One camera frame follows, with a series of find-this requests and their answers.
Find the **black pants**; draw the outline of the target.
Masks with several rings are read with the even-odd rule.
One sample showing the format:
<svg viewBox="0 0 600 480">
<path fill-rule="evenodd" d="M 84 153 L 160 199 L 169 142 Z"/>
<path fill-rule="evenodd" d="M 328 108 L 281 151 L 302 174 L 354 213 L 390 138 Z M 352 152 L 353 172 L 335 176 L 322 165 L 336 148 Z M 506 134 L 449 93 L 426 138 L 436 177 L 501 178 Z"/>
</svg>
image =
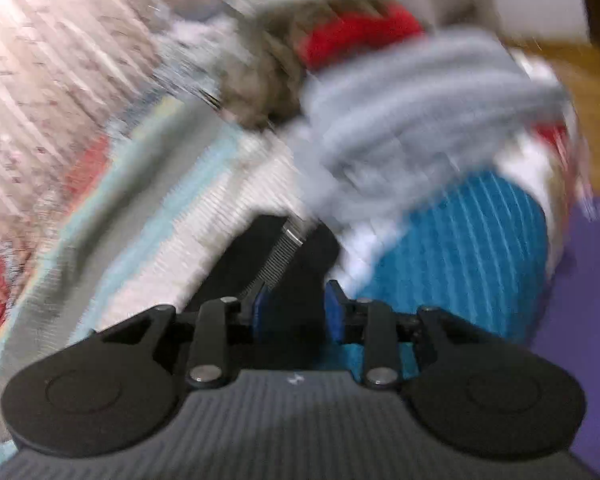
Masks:
<svg viewBox="0 0 600 480">
<path fill-rule="evenodd" d="M 216 258 L 185 312 L 209 300 L 242 296 L 254 281 L 268 285 L 260 332 L 253 336 L 237 315 L 228 328 L 230 365 L 268 370 L 310 370 L 326 348 L 324 281 L 340 256 L 334 233 L 322 222 L 259 214 Z"/>
</svg>

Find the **cream chevron bed blanket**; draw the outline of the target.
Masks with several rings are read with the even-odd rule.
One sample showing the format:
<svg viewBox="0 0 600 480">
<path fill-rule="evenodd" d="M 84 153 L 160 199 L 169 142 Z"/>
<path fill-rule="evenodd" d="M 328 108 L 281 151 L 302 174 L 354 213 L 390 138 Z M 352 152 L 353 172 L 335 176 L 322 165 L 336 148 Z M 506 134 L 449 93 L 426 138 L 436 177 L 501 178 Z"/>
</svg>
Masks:
<svg viewBox="0 0 600 480">
<path fill-rule="evenodd" d="M 88 457 L 162 429 L 187 394 L 195 312 L 212 264 L 259 214 L 317 224 L 283 136 L 201 100 L 167 98 L 38 259 L 0 339 L 0 468 L 22 448 Z"/>
</svg>

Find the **teal patterned pillow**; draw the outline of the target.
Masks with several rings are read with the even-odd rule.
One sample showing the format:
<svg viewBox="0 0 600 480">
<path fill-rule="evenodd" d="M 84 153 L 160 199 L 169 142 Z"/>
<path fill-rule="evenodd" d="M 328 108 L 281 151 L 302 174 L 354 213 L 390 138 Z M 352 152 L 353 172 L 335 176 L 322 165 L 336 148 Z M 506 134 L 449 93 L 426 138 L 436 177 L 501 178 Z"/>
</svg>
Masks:
<svg viewBox="0 0 600 480">
<path fill-rule="evenodd" d="M 356 226 L 340 244 L 330 276 L 351 298 L 400 313 L 442 308 L 516 344 L 533 332 L 545 286 L 545 214 L 492 171 L 401 221 Z"/>
</svg>

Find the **grey striped garment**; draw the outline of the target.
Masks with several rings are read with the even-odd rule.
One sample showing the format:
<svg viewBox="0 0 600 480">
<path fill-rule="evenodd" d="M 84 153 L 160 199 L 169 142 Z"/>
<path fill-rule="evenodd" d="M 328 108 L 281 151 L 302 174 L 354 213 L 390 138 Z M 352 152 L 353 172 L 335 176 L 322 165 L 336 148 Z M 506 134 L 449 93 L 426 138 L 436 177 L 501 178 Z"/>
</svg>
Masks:
<svg viewBox="0 0 600 480">
<path fill-rule="evenodd" d="M 398 0 L 227 0 L 236 22 L 291 3 L 377 15 Z M 292 152 L 303 205 L 334 230 L 395 216 L 490 165 L 519 131 L 568 105 L 554 77 L 529 74 L 493 34 L 451 26 L 308 70 Z"/>
</svg>

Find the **brown furry cloth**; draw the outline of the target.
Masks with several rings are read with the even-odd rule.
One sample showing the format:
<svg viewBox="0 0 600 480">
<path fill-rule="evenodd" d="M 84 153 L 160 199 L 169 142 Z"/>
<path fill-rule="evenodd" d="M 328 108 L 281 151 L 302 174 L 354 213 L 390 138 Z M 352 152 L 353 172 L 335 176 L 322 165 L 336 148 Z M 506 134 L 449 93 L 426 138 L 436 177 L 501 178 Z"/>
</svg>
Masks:
<svg viewBox="0 0 600 480">
<path fill-rule="evenodd" d="M 247 130 L 263 130 L 299 113 L 306 69 L 300 47 L 309 33 L 336 16 L 326 1 L 291 3 L 238 21 L 247 58 L 228 56 L 220 70 L 225 116 Z"/>
</svg>

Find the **purple mat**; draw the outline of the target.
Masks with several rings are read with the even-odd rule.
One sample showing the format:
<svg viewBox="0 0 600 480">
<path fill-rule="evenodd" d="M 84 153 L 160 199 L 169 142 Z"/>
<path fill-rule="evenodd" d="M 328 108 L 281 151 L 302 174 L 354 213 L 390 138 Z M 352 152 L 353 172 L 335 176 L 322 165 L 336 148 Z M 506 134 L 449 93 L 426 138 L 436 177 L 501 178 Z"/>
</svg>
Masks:
<svg viewBox="0 0 600 480">
<path fill-rule="evenodd" d="M 571 449 L 600 474 L 600 198 L 590 214 L 571 215 L 532 350 L 580 382 L 588 406 Z"/>
</svg>

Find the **red floral quilt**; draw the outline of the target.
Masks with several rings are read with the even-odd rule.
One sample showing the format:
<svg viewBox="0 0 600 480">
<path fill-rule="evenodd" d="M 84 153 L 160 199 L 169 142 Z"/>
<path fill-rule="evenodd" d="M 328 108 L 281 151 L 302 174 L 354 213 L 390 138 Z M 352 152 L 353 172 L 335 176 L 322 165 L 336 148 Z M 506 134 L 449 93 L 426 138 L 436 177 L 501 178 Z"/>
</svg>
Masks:
<svg viewBox="0 0 600 480">
<path fill-rule="evenodd" d="M 0 339 L 16 300 L 34 274 L 38 259 L 55 244 L 58 231 L 91 193 L 110 166 L 112 142 L 101 134 L 79 154 L 56 188 L 40 198 L 33 220 L 0 249 Z"/>
</svg>

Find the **red cloth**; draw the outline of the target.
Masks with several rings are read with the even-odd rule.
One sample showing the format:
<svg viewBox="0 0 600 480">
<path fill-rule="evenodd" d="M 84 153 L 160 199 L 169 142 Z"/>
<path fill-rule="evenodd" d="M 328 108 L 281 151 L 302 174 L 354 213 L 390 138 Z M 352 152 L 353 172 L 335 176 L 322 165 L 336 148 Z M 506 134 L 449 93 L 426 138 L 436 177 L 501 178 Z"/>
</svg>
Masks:
<svg viewBox="0 0 600 480">
<path fill-rule="evenodd" d="M 379 50 L 422 36 L 425 29 L 399 3 L 390 2 L 377 15 L 352 11 L 337 13 L 313 27 L 294 48 L 308 70 L 321 70 L 354 51 Z"/>
</svg>

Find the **floral white curtain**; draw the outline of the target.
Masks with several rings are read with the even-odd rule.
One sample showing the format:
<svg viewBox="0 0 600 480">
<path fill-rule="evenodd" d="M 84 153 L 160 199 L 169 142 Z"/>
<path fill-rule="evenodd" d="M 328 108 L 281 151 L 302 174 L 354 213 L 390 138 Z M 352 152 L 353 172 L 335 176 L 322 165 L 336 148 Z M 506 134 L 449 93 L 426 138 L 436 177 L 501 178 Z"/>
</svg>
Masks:
<svg viewBox="0 0 600 480">
<path fill-rule="evenodd" d="M 157 0 L 0 0 L 0 253 L 157 63 Z"/>
</svg>

